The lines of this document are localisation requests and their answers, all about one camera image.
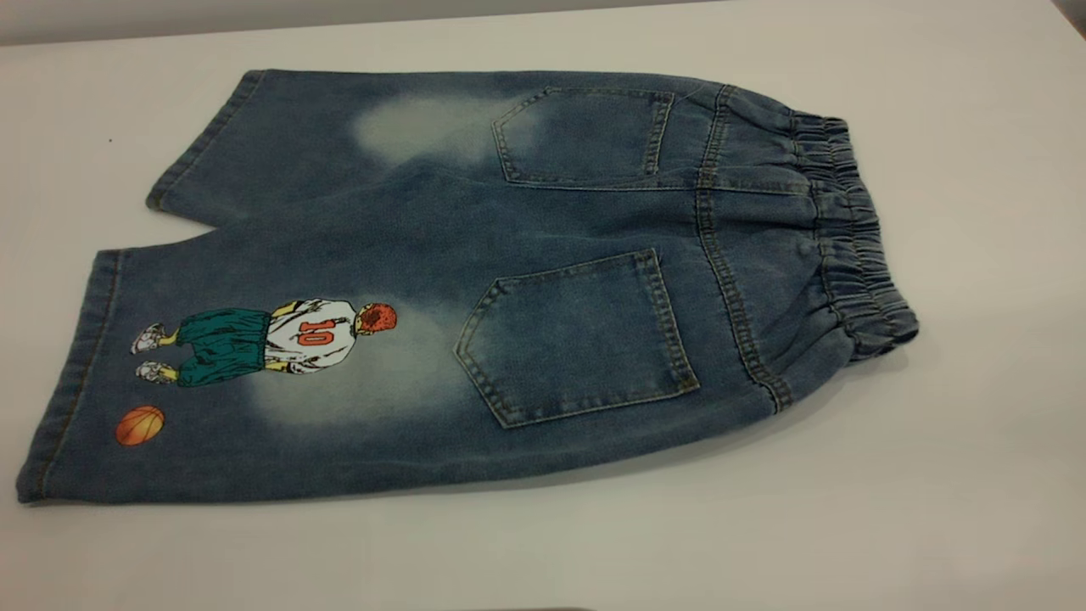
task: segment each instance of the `elastic waistband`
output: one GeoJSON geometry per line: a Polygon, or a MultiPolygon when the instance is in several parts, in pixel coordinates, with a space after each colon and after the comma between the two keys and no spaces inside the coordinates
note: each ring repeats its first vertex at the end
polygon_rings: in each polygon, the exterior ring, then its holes
{"type": "Polygon", "coordinates": [[[851,361],[884,355],[915,338],[919,326],[891,280],[879,216],[860,179],[848,125],[841,118],[793,113],[792,141],[818,209],[824,289],[855,342],[851,361]]]}

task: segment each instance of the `denim shorts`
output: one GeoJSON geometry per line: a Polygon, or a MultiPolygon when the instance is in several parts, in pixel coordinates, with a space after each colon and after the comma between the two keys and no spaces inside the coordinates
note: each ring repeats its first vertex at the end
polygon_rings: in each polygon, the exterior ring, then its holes
{"type": "Polygon", "coordinates": [[[148,205],[215,229],[98,253],[23,502],[614,461],[918,329],[845,122],[695,78],[250,72],[148,205]]]}

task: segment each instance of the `printed graphic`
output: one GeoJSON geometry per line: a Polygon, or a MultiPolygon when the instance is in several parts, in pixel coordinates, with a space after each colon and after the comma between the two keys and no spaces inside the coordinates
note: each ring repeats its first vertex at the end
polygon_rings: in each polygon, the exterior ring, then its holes
{"type": "Polygon", "coordinates": [[[173,334],[155,323],[136,339],[131,353],[188,344],[193,356],[179,368],[146,361],[136,375],[154,384],[204,386],[261,370],[318,372],[342,362],[358,336],[395,327],[396,313],[388,303],[369,303],[355,314],[346,301],[308,298],[272,314],[236,308],[201,313],[173,334]]]}
{"type": "Polygon", "coordinates": [[[139,446],[162,431],[166,417],[154,406],[142,406],[125,415],[117,425],[117,443],[122,446],[139,446]]]}

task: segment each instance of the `green shorts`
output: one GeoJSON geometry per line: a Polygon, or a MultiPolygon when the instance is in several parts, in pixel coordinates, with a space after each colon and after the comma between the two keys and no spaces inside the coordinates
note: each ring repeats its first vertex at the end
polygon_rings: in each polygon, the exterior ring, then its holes
{"type": "Polygon", "coordinates": [[[267,313],[236,308],[185,319],[177,345],[191,345],[194,355],[181,365],[177,385],[203,386],[263,370],[270,321],[267,313]]]}

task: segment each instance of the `hem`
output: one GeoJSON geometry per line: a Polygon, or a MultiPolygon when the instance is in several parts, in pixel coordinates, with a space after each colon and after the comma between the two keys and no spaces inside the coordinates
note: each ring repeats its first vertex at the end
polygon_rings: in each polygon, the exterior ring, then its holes
{"type": "Polygon", "coordinates": [[[50,471],[78,412],[79,399],[113,315],[123,254],[123,250],[103,250],[94,257],[67,360],[15,483],[18,502],[49,498],[50,471]]]}
{"type": "Polygon", "coordinates": [[[219,109],[215,117],[212,118],[211,123],[204,128],[200,136],[189,144],[181,156],[177,158],[166,169],[166,171],[155,181],[154,186],[151,187],[151,192],[147,195],[147,206],[151,209],[169,212],[166,207],[166,196],[169,192],[177,186],[186,174],[190,169],[195,167],[200,157],[203,153],[211,147],[215,138],[223,131],[224,128],[238,114],[238,111],[245,105],[245,102],[253,96],[256,88],[260,86],[261,81],[264,79],[266,71],[253,69],[249,71],[241,77],[241,81],[235,87],[233,92],[227,98],[226,103],[219,109]]]}

